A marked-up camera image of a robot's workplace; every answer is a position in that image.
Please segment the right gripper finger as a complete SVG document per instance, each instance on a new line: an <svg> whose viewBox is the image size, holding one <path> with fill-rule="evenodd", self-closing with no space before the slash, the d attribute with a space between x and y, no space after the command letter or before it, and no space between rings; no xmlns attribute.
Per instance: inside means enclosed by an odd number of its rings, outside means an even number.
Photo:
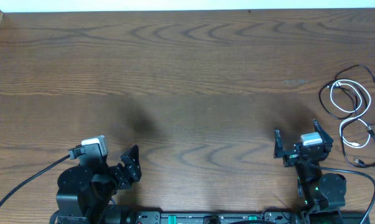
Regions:
<svg viewBox="0 0 375 224"><path fill-rule="evenodd" d="M317 120L313 120L313 127L314 130L320 135L320 137L323 140L323 144L325 145L332 145L333 144L333 138L320 126L319 122Z"/></svg>
<svg viewBox="0 0 375 224"><path fill-rule="evenodd" d="M284 156L284 152L283 152L283 142L282 142L282 138L280 135L280 131L278 129L275 129L274 135L275 135L275 147L274 147L273 158L274 159L282 158Z"/></svg>

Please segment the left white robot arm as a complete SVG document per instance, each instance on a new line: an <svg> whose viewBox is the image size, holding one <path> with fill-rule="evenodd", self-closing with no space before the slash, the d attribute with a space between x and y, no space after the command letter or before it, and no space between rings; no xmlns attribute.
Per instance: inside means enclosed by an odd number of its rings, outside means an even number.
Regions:
<svg viewBox="0 0 375 224"><path fill-rule="evenodd" d="M136 144L124 152L122 163L107 164L107 155L99 144L77 146L69 150L79 165L59 176L56 195L58 210L50 223L136 223L136 214L126 206L110 204L119 190L130 189L142 176L139 148Z"/></svg>

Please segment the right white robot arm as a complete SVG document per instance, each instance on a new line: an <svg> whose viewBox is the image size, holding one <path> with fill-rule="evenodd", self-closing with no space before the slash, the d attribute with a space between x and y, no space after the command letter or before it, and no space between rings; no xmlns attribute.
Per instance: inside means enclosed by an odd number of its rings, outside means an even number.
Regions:
<svg viewBox="0 0 375 224"><path fill-rule="evenodd" d="M294 167L297 172L299 197L305 206L291 217L292 223L343 223L340 208L345 206L346 179L335 173L323 174L320 162L331 152L333 139L313 121L314 131L300 136L300 142L291 150L284 150L280 130L274 131L275 149L273 157L283 159L285 167Z"/></svg>

